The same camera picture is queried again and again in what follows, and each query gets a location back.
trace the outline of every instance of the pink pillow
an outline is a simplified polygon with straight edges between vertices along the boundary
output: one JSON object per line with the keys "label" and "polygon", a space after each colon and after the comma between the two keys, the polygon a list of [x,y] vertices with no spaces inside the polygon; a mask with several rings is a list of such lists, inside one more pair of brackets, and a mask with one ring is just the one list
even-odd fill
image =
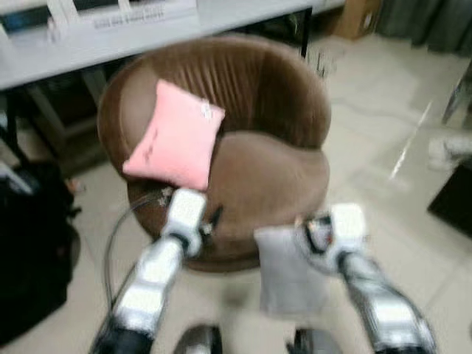
{"label": "pink pillow", "polygon": [[205,190],[222,108],[159,80],[154,115],[123,172]]}

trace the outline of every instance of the tile floor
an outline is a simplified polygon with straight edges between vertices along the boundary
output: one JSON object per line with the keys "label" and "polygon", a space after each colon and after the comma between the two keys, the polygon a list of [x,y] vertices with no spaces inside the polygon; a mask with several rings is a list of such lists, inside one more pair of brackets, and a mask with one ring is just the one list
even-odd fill
{"label": "tile floor", "polygon": [[[440,115],[468,61],[376,36],[354,44],[316,41],[310,57],[320,50],[334,62],[326,79],[333,104],[324,145],[332,173],[328,201],[364,206],[372,253],[424,311],[440,352],[472,353],[472,240],[426,212],[449,176],[428,169],[428,140],[463,133],[459,114],[447,128],[441,127]],[[395,169],[405,146],[403,163]],[[82,251],[69,300],[2,348],[5,354],[85,353],[104,314],[100,266],[106,237],[127,206],[125,186],[109,164],[79,178],[87,191],[77,198],[83,207],[76,221]],[[114,252],[116,283],[147,243],[137,223],[128,221]],[[258,271],[221,276],[183,271],[153,352],[171,353],[185,328],[210,322],[220,324],[228,354],[285,353],[285,340],[300,323],[330,330],[346,353],[371,353],[341,283],[333,279],[330,285],[332,296],[322,313],[284,321],[258,311]]]}

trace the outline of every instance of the curtain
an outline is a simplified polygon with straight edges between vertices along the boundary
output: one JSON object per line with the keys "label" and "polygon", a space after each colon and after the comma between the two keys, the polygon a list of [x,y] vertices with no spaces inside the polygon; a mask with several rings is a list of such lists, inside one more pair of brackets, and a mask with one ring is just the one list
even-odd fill
{"label": "curtain", "polygon": [[435,52],[472,55],[472,0],[383,0],[375,30]]}

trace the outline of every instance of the white box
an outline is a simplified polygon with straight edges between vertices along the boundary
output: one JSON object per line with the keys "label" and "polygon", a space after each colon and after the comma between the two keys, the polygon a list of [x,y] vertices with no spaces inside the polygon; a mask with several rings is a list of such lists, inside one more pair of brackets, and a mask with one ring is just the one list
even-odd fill
{"label": "white box", "polygon": [[61,1],[69,22],[69,31],[81,33],[163,21],[197,13],[197,0]]}

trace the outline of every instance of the cable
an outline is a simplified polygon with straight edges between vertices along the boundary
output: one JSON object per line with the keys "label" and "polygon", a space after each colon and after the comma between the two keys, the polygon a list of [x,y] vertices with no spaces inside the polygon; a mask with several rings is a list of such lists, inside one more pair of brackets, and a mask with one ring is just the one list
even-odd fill
{"label": "cable", "polygon": [[[136,209],[143,207],[145,205],[148,205],[149,203],[152,203],[154,201],[159,201],[160,205],[165,205],[165,201],[163,201],[163,198],[166,196],[163,195],[163,193],[155,194],[155,193],[150,193],[148,195],[145,195],[132,203],[128,209],[122,213],[122,215],[119,217],[118,221],[115,223],[115,226],[113,228],[113,231],[111,234],[108,236],[107,244],[105,247],[105,254],[103,257],[103,281],[105,283],[105,295],[106,295],[106,301],[108,305],[108,310],[111,310],[114,306],[114,302],[116,299],[114,299],[113,295],[113,288],[111,285],[111,251],[114,245],[114,240],[116,238],[117,232],[123,222],[128,218],[128,216],[134,212]],[[128,273],[127,278],[131,275],[133,268],[131,271]]]}

